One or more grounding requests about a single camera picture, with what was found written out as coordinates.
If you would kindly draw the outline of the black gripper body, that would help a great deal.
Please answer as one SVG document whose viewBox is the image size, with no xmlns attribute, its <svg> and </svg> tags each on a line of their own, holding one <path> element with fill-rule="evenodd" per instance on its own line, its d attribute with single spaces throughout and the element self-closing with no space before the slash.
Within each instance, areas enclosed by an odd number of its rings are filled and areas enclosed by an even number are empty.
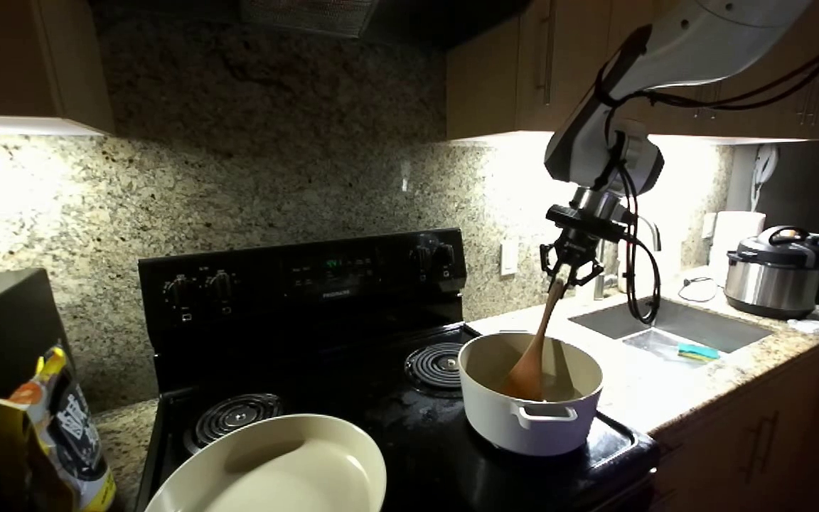
<svg viewBox="0 0 819 512">
<path fill-rule="evenodd" d="M 561 230 L 561 256 L 592 256 L 599 243 L 625 237 L 632 213 L 619 193 L 578 189 L 565 206 L 551 206 L 545 219 Z"/>
</svg>

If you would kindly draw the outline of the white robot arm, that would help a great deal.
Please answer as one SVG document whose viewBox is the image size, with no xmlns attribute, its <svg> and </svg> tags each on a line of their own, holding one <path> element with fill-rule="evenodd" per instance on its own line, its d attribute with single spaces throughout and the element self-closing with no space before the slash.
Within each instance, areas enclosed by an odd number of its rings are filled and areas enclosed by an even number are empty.
<svg viewBox="0 0 819 512">
<path fill-rule="evenodd" d="M 561 227 L 541 247 L 549 280 L 565 271 L 565 284 L 579 284 L 578 271 L 599 273 L 599 243 L 638 243 L 633 213 L 618 213 L 618 199 L 638 199 L 656 185 L 663 150 L 646 136 L 613 129 L 613 115 L 632 99 L 689 108 L 680 89 L 724 82 L 754 68 L 810 12 L 815 0 L 680 0 L 660 20 L 633 28 L 596 68 L 575 116 L 551 135 L 542 166 L 551 179 L 575 182 L 568 206 L 551 206 Z"/>
</svg>

